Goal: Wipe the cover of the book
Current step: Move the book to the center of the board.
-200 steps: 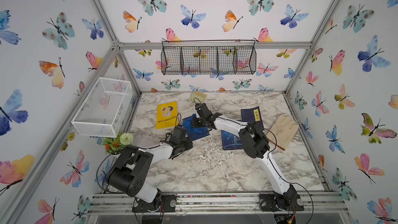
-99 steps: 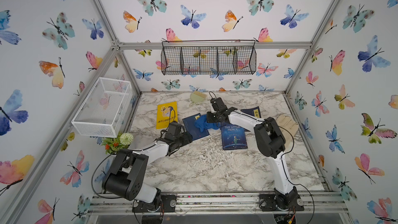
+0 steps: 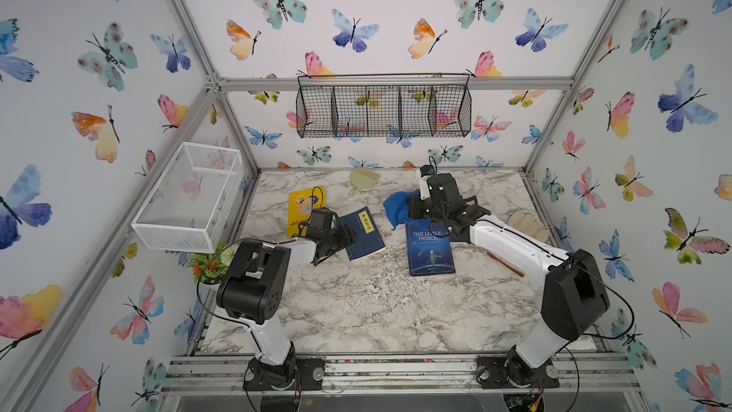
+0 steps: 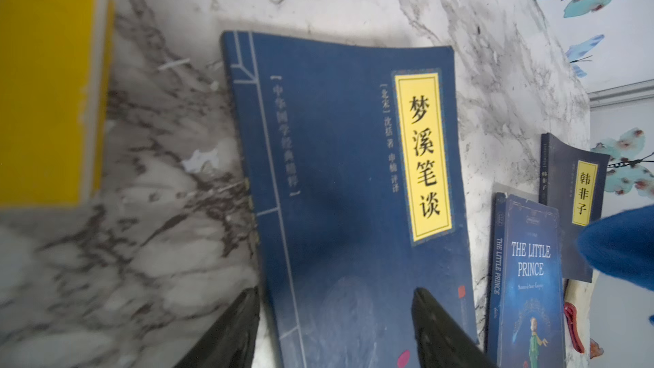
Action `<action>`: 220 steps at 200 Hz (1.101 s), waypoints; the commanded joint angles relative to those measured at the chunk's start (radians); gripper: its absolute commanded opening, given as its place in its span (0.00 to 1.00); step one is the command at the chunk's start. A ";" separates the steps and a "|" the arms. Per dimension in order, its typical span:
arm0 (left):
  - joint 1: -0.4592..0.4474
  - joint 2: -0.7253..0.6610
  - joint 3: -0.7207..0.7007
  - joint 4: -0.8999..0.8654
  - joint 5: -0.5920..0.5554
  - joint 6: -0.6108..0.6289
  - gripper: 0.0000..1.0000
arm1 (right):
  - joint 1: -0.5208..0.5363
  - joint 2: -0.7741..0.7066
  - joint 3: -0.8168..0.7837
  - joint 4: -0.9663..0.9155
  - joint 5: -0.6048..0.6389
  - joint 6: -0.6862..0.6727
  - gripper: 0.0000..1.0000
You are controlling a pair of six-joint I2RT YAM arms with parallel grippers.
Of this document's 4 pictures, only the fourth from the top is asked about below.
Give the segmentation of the blue cloth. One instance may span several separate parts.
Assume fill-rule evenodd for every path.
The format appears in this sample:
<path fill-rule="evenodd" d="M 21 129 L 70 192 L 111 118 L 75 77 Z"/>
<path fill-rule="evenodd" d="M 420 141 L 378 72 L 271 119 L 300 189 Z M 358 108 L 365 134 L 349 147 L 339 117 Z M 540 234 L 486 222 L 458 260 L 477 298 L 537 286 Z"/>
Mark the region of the blue cloth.
<path fill-rule="evenodd" d="M 589 224 L 577 248 L 593 268 L 653 290 L 653 207 L 651 205 Z"/>

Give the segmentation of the blue Little Prince book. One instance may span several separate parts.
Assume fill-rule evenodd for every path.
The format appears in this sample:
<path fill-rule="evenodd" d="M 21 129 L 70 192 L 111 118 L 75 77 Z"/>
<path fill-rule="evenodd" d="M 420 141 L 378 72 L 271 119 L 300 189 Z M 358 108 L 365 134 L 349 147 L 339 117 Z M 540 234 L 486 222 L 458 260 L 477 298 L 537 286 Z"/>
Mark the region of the blue Little Prince book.
<path fill-rule="evenodd" d="M 565 366 L 560 216 L 497 193 L 485 352 L 499 367 Z"/>

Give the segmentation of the dark blue horse-cover book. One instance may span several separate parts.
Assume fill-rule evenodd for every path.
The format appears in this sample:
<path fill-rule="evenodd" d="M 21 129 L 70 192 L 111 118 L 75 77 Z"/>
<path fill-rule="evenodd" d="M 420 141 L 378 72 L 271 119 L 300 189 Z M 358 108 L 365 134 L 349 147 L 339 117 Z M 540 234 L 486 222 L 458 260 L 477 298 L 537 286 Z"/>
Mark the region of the dark blue horse-cover book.
<path fill-rule="evenodd" d="M 541 135 L 539 203 L 559 212 L 565 279 L 593 280 L 593 269 L 579 253 L 577 239 L 584 228 L 601 219 L 609 158 L 571 147 L 550 133 Z"/>

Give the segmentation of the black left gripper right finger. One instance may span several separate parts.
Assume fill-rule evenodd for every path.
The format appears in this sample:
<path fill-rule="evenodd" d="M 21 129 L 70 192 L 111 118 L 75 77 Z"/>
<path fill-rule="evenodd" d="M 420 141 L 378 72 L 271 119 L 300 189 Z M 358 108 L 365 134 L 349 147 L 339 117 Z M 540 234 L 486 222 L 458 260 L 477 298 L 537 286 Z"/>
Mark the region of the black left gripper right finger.
<path fill-rule="evenodd" d="M 411 316 L 422 368 L 492 368 L 496 365 L 476 346 L 425 288 L 414 291 Z"/>

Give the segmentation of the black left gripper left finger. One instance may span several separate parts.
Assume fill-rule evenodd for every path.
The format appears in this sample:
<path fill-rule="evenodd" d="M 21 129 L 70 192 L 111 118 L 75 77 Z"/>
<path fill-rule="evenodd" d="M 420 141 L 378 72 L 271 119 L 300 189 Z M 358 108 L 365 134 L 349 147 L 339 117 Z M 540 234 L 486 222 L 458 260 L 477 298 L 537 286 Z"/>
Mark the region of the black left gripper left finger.
<path fill-rule="evenodd" d="M 245 289 L 174 367 L 252 367 L 259 322 L 259 291 Z"/>

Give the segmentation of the yellow illustrated book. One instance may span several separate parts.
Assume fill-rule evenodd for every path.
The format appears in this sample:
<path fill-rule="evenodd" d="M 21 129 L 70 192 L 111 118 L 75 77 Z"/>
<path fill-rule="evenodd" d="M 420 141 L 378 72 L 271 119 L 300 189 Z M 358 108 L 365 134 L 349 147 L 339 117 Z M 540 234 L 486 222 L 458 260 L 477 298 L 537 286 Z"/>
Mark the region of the yellow illustrated book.
<path fill-rule="evenodd" d="M 113 0 L 1 0 L 1 206 L 100 190 Z"/>

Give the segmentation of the dark blue Chinese book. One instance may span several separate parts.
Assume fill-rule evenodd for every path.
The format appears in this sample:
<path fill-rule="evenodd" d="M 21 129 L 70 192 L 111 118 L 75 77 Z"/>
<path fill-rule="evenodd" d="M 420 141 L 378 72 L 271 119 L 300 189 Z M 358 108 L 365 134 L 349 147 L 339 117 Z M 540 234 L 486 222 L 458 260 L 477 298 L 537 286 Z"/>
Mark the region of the dark blue Chinese book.
<path fill-rule="evenodd" d="M 478 338 L 451 47 L 221 35 L 284 367 L 416 367 L 428 290 Z"/>

